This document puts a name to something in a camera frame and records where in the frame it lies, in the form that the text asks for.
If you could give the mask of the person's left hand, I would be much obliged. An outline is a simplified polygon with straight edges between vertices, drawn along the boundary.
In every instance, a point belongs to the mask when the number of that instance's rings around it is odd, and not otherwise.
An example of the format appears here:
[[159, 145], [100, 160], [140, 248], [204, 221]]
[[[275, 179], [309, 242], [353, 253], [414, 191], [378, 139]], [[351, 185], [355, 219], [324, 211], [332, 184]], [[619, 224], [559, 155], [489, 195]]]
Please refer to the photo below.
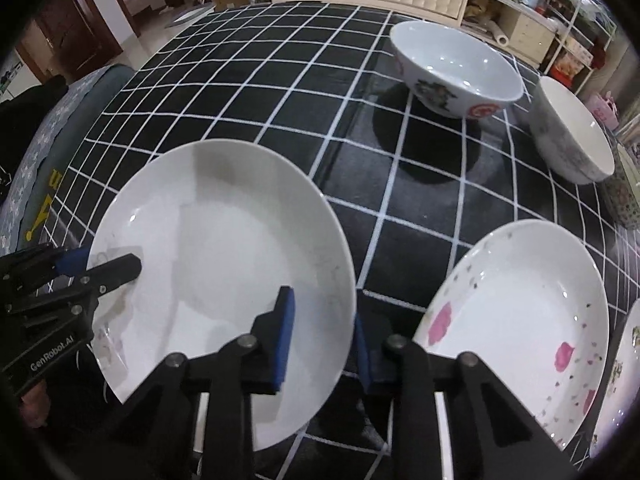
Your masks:
[[47, 384], [43, 380], [33, 386], [22, 397], [20, 413], [29, 428], [39, 428], [46, 423], [50, 412], [50, 399], [47, 394]]

